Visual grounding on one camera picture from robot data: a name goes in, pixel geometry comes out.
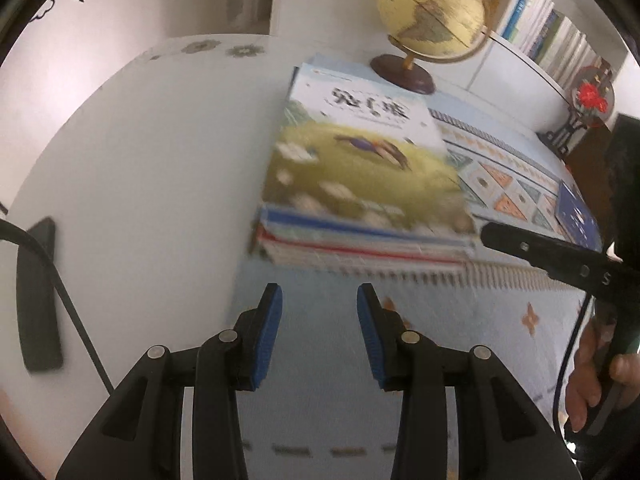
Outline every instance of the black cable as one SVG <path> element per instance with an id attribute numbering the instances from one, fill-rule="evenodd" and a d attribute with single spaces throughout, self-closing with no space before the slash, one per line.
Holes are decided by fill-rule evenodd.
<path id="1" fill-rule="evenodd" d="M 560 395 L 562 394 L 562 384 L 564 383 L 564 375 L 566 374 L 566 367 L 569 364 L 569 359 L 571 358 L 571 354 L 574 351 L 575 340 L 578 339 L 578 333 L 580 332 L 580 327 L 584 322 L 584 317 L 587 314 L 587 310 L 589 309 L 589 302 L 591 301 L 591 294 L 587 294 L 582 301 L 582 305 L 580 306 L 580 312 L 578 313 L 578 319 L 575 320 L 574 330 L 571 332 L 571 337 L 569 338 L 569 342 L 567 343 L 566 350 L 564 351 L 564 357 L 562 358 L 562 364 L 560 365 L 560 371 L 558 372 L 558 381 L 556 382 L 556 391 L 554 392 L 554 406 L 553 406 L 553 422 L 554 422 L 554 430 L 556 430 L 556 434 L 562 439 L 564 442 L 564 436 L 562 435 L 562 430 L 560 428 Z M 569 454 L 572 458 L 575 458 L 574 454 L 569 450 Z"/>
<path id="2" fill-rule="evenodd" d="M 35 254 L 40 261 L 43 263 L 46 271 L 49 273 L 49 279 L 53 284 L 53 288 L 56 289 L 58 296 L 60 297 L 60 301 L 62 305 L 65 307 L 66 313 L 71 318 L 71 323 L 74 324 L 76 332 L 80 336 L 82 343 L 84 344 L 84 348 L 86 348 L 91 361 L 94 363 L 95 370 L 98 372 L 102 380 L 102 384 L 107 389 L 107 392 L 111 395 L 113 393 L 113 385 L 111 384 L 111 380 L 107 375 L 104 366 L 102 366 L 102 362 L 98 357 L 98 352 L 95 351 L 94 344 L 91 342 L 88 333 L 86 332 L 84 325 L 82 324 L 82 320 L 78 316 L 76 312 L 76 308 L 74 307 L 71 298 L 69 297 L 68 292 L 66 291 L 65 284 L 62 282 L 62 278 L 60 278 L 60 274 L 56 269 L 55 264 L 52 259 L 47 254 L 47 251 L 40 245 L 40 243 L 31 236 L 28 232 L 23 231 L 18 226 L 7 222 L 6 220 L 0 219 L 0 240 L 6 240 L 11 242 L 12 244 L 17 245 L 18 247 L 24 247 L 25 249 L 31 251 L 31 253 Z"/>

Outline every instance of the book cover illustration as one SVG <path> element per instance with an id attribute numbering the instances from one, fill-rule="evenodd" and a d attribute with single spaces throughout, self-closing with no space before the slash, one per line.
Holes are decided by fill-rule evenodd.
<path id="1" fill-rule="evenodd" d="M 375 228 L 472 234 L 446 153 L 421 96 L 304 64 L 262 199 Z"/>

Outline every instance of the blue book spine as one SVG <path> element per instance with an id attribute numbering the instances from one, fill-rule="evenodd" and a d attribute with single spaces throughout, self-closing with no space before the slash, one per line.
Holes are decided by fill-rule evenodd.
<path id="1" fill-rule="evenodd" d="M 540 34 L 538 35 L 538 38 L 536 39 L 535 43 L 531 46 L 531 49 L 529 50 L 528 56 L 531 59 L 536 59 L 536 56 L 538 56 L 538 54 L 540 53 L 540 49 L 542 48 L 542 45 L 543 43 L 545 43 L 546 37 L 549 34 L 549 30 L 551 30 L 551 27 L 553 26 L 555 20 L 557 19 L 558 19 L 558 15 L 552 11 L 549 17 L 546 19 L 545 25 L 542 27 L 542 30 L 540 30 Z"/>
<path id="2" fill-rule="evenodd" d="M 525 5 L 527 5 L 527 0 L 518 0 L 518 3 L 516 4 L 516 8 L 513 9 L 513 14 L 509 19 L 509 23 L 507 23 L 507 26 L 505 27 L 504 32 L 502 33 L 502 37 L 505 40 L 509 39 L 509 36 L 513 32 L 513 29 L 516 28 L 516 23 L 518 23 L 518 20 L 520 19 L 520 15 L 524 10 Z"/>

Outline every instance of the orange triangle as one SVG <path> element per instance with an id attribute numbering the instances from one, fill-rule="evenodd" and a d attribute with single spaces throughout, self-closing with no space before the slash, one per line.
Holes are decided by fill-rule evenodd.
<path id="1" fill-rule="evenodd" d="M 495 203 L 494 209 L 501 213 L 506 213 L 507 215 L 519 218 L 520 220 L 527 221 L 527 217 L 522 214 L 522 211 L 520 211 L 518 206 L 513 203 L 513 200 L 505 194 L 502 195 L 498 199 L 498 202 Z"/>
<path id="2" fill-rule="evenodd" d="M 487 170 L 487 172 L 495 179 L 498 184 L 500 184 L 503 189 L 505 189 L 513 181 L 512 176 L 496 170 L 493 166 L 483 164 L 482 162 L 480 163 L 480 165 Z"/>

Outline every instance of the white book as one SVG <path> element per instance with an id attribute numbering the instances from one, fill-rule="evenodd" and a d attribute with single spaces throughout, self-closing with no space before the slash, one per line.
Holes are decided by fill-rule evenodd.
<path id="1" fill-rule="evenodd" d="M 537 20 L 535 21 L 533 27 L 531 28 L 531 32 L 529 34 L 529 37 L 527 38 L 527 41 L 525 41 L 524 45 L 522 46 L 522 51 L 525 54 L 528 54 L 529 50 L 531 50 L 531 47 L 538 39 L 538 36 L 540 35 L 542 28 L 545 26 L 546 20 L 548 20 L 548 17 L 551 15 L 551 12 L 553 10 L 554 10 L 553 1 L 546 0 L 544 5 L 542 6 L 542 10 L 540 10 Z"/>
<path id="2" fill-rule="evenodd" d="M 564 47 L 559 52 L 559 54 L 561 55 L 558 57 L 558 63 L 553 68 L 553 72 L 549 74 L 555 82 L 558 82 L 562 71 L 566 68 L 569 60 L 574 55 L 575 49 L 578 48 L 578 44 L 580 43 L 581 39 L 582 33 L 576 28 L 575 33 L 572 35 L 571 39 L 564 44 Z"/>
<path id="3" fill-rule="evenodd" d="M 553 60 L 556 58 L 556 54 L 558 53 L 558 50 L 564 43 L 564 40 L 566 40 L 566 37 L 569 34 L 571 27 L 573 27 L 573 25 L 574 24 L 571 22 L 571 20 L 568 17 L 566 16 L 562 17 L 562 22 L 558 26 L 558 31 L 556 32 L 556 35 L 554 36 L 552 43 L 549 45 L 549 48 L 546 50 L 545 55 L 542 57 L 539 63 L 540 68 L 545 72 L 548 73 L 549 66 L 553 63 Z"/>
<path id="4" fill-rule="evenodd" d="M 584 49 L 582 56 L 578 60 L 578 63 L 575 65 L 574 70 L 569 74 L 569 77 L 566 80 L 564 86 L 562 86 L 565 90 L 568 90 L 571 84 L 574 82 L 575 77 L 578 75 L 578 72 L 585 67 L 588 66 L 592 59 L 595 58 L 595 52 L 591 48 L 591 45 L 587 43 L 586 48 Z"/>
<path id="5" fill-rule="evenodd" d="M 517 34 L 513 38 L 513 45 L 517 48 L 521 48 L 524 43 L 527 34 L 530 31 L 531 22 L 534 18 L 534 13 L 540 10 L 540 5 L 542 0 L 529 0 L 527 6 L 522 11 L 522 15 L 516 24 L 516 28 L 518 29 Z"/>
<path id="6" fill-rule="evenodd" d="M 567 85 L 567 81 L 571 77 L 571 74 L 577 69 L 578 63 L 581 62 L 584 57 L 584 53 L 589 43 L 587 43 L 587 36 L 583 34 L 578 42 L 578 46 L 574 50 L 574 54 L 570 57 L 569 62 L 564 67 L 564 70 L 558 76 L 558 84 L 564 88 Z"/>

